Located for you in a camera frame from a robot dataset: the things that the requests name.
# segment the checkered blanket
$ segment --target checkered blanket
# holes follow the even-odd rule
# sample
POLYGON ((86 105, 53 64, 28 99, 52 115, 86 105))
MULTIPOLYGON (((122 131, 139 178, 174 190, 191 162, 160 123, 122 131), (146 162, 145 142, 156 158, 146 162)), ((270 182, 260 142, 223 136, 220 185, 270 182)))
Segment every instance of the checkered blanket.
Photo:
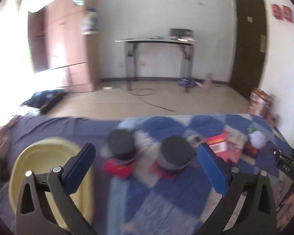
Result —
MULTIPOLYGON (((219 135, 225 127, 247 134, 247 128, 262 131, 285 155, 291 147, 281 140, 263 118, 249 114, 217 114, 207 116, 171 116, 129 118, 119 128, 135 131, 136 145, 141 156, 128 180, 113 178, 110 184, 107 216, 108 235, 184 235, 201 227, 221 199, 196 158, 173 180, 150 173, 158 156, 160 142, 170 135, 219 135)), ((242 155, 236 165, 241 171, 256 174, 266 170, 271 185, 278 185, 279 171, 269 149, 260 151, 256 159, 242 155)), ((230 228, 240 212, 244 195, 227 227, 230 228)))

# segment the blue gripper pad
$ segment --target blue gripper pad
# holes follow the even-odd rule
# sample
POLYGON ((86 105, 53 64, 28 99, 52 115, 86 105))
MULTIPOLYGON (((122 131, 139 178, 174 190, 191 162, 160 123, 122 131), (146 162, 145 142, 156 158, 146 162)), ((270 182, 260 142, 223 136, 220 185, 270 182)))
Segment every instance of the blue gripper pad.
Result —
POLYGON ((226 162, 216 156, 207 143, 198 146, 197 158, 216 192, 224 196, 232 177, 226 162))
POLYGON ((95 157, 95 146, 87 143, 76 156, 71 157, 64 165, 62 183, 66 195, 76 193, 95 157))

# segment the beige tile floor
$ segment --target beige tile floor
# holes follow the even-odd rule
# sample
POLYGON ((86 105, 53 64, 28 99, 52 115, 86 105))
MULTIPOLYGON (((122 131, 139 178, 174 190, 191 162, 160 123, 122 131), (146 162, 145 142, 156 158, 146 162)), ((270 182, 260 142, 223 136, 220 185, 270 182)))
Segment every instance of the beige tile floor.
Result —
POLYGON ((116 88, 90 93, 68 94, 48 115, 53 117, 86 117, 100 120, 117 120, 138 116, 203 115, 215 113, 246 113, 248 102, 228 86, 214 86, 210 90, 199 87, 190 94, 175 82, 139 81, 132 92, 125 91, 125 83, 114 83, 116 88), (161 106, 163 110, 144 103, 161 106))

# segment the wall outlet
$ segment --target wall outlet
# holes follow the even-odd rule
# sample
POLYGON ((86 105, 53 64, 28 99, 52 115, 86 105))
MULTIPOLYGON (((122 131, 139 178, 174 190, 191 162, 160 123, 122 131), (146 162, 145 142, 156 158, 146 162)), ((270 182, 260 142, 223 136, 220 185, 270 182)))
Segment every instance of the wall outlet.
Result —
POLYGON ((139 62, 139 65, 140 65, 140 66, 146 66, 146 62, 145 62, 145 61, 140 61, 140 62, 139 62))

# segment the white ball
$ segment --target white ball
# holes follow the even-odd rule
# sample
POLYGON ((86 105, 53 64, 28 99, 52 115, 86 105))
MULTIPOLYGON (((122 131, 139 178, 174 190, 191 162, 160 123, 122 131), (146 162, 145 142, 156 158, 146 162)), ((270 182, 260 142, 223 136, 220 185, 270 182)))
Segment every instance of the white ball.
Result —
POLYGON ((256 149, 262 149, 267 143, 266 136, 263 132, 256 131, 250 135, 250 144, 256 149))

